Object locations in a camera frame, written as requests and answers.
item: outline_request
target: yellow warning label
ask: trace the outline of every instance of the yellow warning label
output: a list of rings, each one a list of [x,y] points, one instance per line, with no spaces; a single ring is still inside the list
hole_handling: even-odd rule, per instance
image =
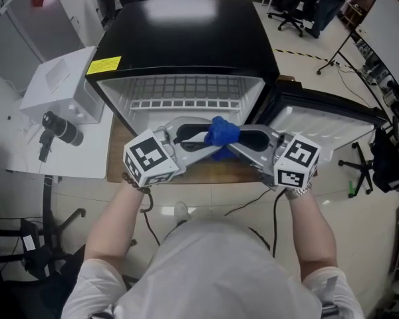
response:
[[[93,74],[99,72],[113,71],[116,70],[120,63],[121,56],[115,56],[114,58],[100,59],[92,61],[86,74]]]

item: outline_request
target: sleeve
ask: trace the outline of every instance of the sleeve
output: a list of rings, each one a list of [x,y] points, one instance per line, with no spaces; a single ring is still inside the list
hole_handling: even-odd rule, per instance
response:
[[[342,319],[364,319],[362,308],[353,291],[347,284],[344,273],[336,267],[325,267],[316,270],[308,275],[303,281],[303,285],[312,291],[319,300],[323,300],[323,291],[327,285],[327,280],[337,276],[334,289],[334,304],[338,306],[340,318]]]
[[[122,276],[113,266],[99,259],[89,259],[81,266],[61,318],[89,319],[92,314],[114,304],[126,292]]]

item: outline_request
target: blue object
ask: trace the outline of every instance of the blue object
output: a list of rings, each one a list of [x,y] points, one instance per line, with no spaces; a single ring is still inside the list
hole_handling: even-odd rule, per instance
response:
[[[204,142],[213,146],[223,146],[223,148],[213,154],[212,158],[220,161],[225,158],[237,157],[224,146],[238,142],[240,133],[241,130],[235,124],[229,123],[220,116],[213,118],[213,123],[208,128],[208,133],[205,135]]]

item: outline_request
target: green object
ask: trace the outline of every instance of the green object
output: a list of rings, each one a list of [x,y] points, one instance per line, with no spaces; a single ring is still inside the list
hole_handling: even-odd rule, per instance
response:
[[[356,191],[356,188],[353,187],[352,181],[349,181],[349,182],[348,182],[348,192],[349,192],[350,194],[354,194],[355,191]]]

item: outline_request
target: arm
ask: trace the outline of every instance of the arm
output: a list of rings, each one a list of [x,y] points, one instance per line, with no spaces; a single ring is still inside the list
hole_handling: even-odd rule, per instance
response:
[[[323,217],[312,193],[290,200],[294,246],[301,280],[318,269],[337,266],[334,233]]]
[[[87,238],[84,261],[100,259],[121,272],[144,194],[123,181]]]

